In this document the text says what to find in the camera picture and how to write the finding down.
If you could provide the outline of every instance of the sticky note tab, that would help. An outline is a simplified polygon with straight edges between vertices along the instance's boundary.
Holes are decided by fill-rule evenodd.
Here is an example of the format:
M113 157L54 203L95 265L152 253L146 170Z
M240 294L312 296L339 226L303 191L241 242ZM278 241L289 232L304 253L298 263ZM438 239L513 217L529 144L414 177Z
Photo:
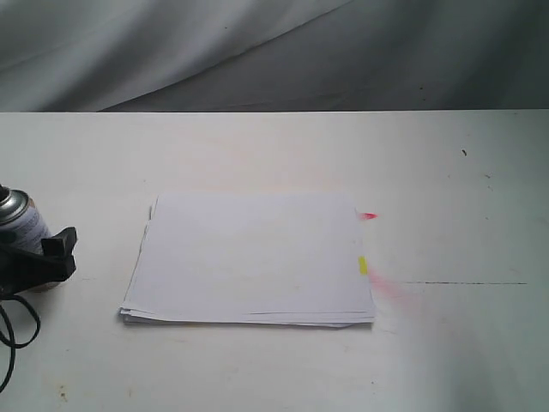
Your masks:
M359 267L362 275L368 275L368 263L364 256L359 257Z

